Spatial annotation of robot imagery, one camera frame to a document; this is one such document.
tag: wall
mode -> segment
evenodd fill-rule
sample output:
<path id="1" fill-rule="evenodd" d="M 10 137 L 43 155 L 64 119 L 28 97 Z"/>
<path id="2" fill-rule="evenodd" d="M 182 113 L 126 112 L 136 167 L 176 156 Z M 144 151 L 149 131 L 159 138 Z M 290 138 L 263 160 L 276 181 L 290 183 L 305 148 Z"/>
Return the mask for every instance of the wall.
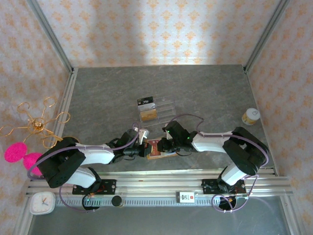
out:
<path id="1" fill-rule="evenodd" d="M 25 126 L 27 116 L 16 111 L 18 104 L 28 101 L 29 112 L 37 117 L 47 96 L 60 98 L 68 77 L 50 41 L 25 0 L 2 0 L 0 4 L 0 127 L 11 123 Z M 52 117 L 54 109 L 46 112 Z M 10 235 L 22 206 L 21 189 L 26 170 L 21 162 L 7 163 L 3 153 L 26 132 L 17 130 L 0 137 L 0 234 Z M 39 138 L 27 141 L 29 152 L 42 151 Z"/>
<path id="2" fill-rule="evenodd" d="M 312 14 L 311 0 L 292 0 L 249 73 L 276 166 L 291 177 L 308 231 L 313 231 Z"/>
<path id="3" fill-rule="evenodd" d="M 39 0 L 74 67 L 245 64 L 279 0 Z"/>

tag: gray floor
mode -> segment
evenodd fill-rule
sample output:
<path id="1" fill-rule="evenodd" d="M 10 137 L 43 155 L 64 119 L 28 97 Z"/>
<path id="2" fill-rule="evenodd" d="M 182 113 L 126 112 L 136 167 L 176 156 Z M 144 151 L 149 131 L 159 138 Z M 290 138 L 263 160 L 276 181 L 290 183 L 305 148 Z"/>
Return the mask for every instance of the gray floor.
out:
<path id="1" fill-rule="evenodd" d="M 232 214 L 212 207 L 106 208 L 91 214 L 56 207 L 34 216 L 29 235 L 288 235 L 279 197 L 251 197 Z"/>
<path id="2" fill-rule="evenodd" d="M 264 143 L 258 121 L 246 126 L 241 121 L 247 108 L 255 107 L 249 83 L 240 65 L 184 65 L 79 69 L 69 107 L 70 121 L 63 136 L 74 136 L 83 144 L 103 144 L 119 138 L 139 121 L 138 98 L 174 95 L 177 114 L 191 113 L 205 118 L 201 130 L 226 132 L 244 126 Z M 178 120 L 194 131 L 198 119 Z M 164 133 L 161 124 L 148 127 L 149 138 Z M 168 157 L 121 161 L 112 165 L 92 165 L 98 172 L 224 168 L 231 162 L 226 154 L 193 153 L 188 157 Z M 273 166 L 270 157 L 268 166 Z"/>

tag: clear acrylic box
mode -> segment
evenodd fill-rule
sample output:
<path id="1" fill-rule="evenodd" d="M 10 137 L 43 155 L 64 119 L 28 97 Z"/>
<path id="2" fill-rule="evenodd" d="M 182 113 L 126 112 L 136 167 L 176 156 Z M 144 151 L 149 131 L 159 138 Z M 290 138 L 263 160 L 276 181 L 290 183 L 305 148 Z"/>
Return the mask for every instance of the clear acrylic box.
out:
<path id="1" fill-rule="evenodd" d="M 151 107 L 151 110 L 156 110 L 156 117 L 154 119 L 142 120 L 140 110 L 138 109 L 142 127 L 169 122 L 176 115 L 175 100 L 172 95 L 157 97 L 153 101 L 154 105 Z"/>

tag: white label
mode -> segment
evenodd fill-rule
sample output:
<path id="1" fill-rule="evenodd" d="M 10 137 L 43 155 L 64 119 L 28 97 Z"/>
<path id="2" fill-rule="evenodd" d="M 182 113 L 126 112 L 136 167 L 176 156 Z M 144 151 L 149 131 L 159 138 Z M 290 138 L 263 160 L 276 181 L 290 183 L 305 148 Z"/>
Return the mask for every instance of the white label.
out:
<path id="1" fill-rule="evenodd" d="M 179 202 L 180 203 L 195 203 L 195 193 L 194 192 L 179 192 Z"/>

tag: white clock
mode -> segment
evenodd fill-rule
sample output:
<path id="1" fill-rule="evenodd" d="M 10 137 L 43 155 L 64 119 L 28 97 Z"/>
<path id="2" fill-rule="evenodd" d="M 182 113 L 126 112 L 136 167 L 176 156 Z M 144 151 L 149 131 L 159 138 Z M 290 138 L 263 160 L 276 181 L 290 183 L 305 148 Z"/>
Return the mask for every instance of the white clock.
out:
<path id="1" fill-rule="evenodd" d="M 30 201 L 30 212 L 34 215 L 49 214 L 55 207 L 55 195 L 52 192 L 38 192 Z"/>

